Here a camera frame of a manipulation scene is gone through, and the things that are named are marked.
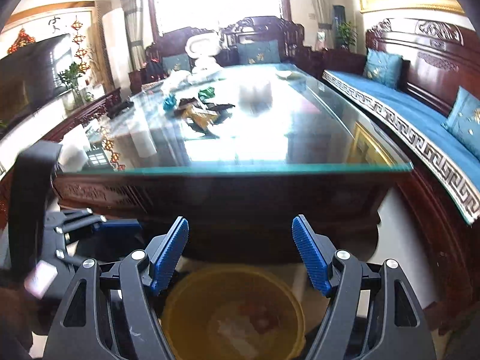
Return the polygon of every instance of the metal bolt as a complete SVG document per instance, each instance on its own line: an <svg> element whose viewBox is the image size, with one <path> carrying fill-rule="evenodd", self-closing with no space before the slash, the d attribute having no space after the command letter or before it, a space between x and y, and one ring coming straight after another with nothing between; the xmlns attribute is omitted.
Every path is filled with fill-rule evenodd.
<svg viewBox="0 0 480 360"><path fill-rule="evenodd" d="M350 253L348 253L346 250L339 250L337 252L337 257L341 260L348 260L350 258Z"/></svg>
<svg viewBox="0 0 480 360"><path fill-rule="evenodd" d="M82 264L83 268L91 268L94 265L95 265L95 260L94 259L86 259Z"/></svg>
<svg viewBox="0 0 480 360"><path fill-rule="evenodd" d="M131 254L131 257L134 260L141 260L143 257L145 257L145 252L143 250L136 250Z"/></svg>
<svg viewBox="0 0 480 360"><path fill-rule="evenodd" d="M398 268L398 263L394 259L388 259L387 266L392 269L395 269L395 268Z"/></svg>

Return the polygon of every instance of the blue textured pad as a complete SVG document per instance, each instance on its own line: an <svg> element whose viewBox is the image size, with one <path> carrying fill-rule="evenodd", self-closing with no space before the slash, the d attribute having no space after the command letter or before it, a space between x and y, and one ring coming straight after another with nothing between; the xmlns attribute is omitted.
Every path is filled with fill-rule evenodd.
<svg viewBox="0 0 480 360"><path fill-rule="evenodd" d="M300 256L307 267L313 287L319 290L323 296L327 296L332 289L328 280L328 265L311 238L308 229L298 217L293 220L292 235Z"/></svg>
<svg viewBox="0 0 480 360"><path fill-rule="evenodd" d="M168 287L173 271L188 240L188 222L182 219L155 263L154 277L150 285L154 295Z"/></svg>

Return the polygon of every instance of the tiled floor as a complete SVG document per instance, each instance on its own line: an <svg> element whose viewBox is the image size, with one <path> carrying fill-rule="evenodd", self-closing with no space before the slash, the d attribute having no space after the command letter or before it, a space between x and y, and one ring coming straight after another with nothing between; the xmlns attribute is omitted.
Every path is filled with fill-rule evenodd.
<svg viewBox="0 0 480 360"><path fill-rule="evenodd" d="M372 263L383 263L385 259L394 258L404 270L422 307L428 306L438 299L431 269L417 236L414 223L409 212L402 202L399 193L392 190L388 193L379 210L382 220L379 226L379 244L373 257ZM183 261L182 270L195 270L205 264L201 262ZM264 266L273 274L282 278L301 302L306 318L306 331L317 326L325 313L328 300L321 296L311 286L306 285L306 271L302 264L289 264L284 266ZM359 315L366 315L368 304L365 297L361 297L358 307ZM432 333L437 358L443 357L448 335L439 337L436 332ZM34 346L31 354L41 356L45 345L45 337L34 337Z"/></svg>

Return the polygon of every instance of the window frame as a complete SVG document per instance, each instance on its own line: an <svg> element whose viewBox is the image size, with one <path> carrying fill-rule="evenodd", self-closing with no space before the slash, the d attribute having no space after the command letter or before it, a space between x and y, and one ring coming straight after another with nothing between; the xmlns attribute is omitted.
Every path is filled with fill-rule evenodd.
<svg viewBox="0 0 480 360"><path fill-rule="evenodd" d="M157 23L157 10L155 8L155 0L148 0L148 12L150 14L150 24L152 27L153 41L157 44L160 39L160 31ZM282 0L282 13L285 20L292 20L290 0Z"/></svg>

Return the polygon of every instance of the blue cushion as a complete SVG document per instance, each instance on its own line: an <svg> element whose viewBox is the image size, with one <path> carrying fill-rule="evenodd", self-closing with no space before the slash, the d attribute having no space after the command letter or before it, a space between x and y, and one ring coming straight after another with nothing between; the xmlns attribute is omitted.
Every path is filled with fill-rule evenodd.
<svg viewBox="0 0 480 360"><path fill-rule="evenodd" d="M363 75L377 83L396 89L402 72L402 62L401 55L368 49Z"/></svg>
<svg viewBox="0 0 480 360"><path fill-rule="evenodd" d="M329 73L394 109L448 155L480 189L480 163L464 145L443 128L442 124L446 122L445 116L404 92L387 88L362 76L337 71L329 71Z"/></svg>
<svg viewBox="0 0 480 360"><path fill-rule="evenodd" d="M443 126L480 160L480 100L460 87Z"/></svg>
<svg viewBox="0 0 480 360"><path fill-rule="evenodd" d="M237 43L238 58L241 65L279 64L278 41Z"/></svg>
<svg viewBox="0 0 480 360"><path fill-rule="evenodd" d="M191 71L187 54L167 56L162 58L163 70L170 75L172 71Z"/></svg>

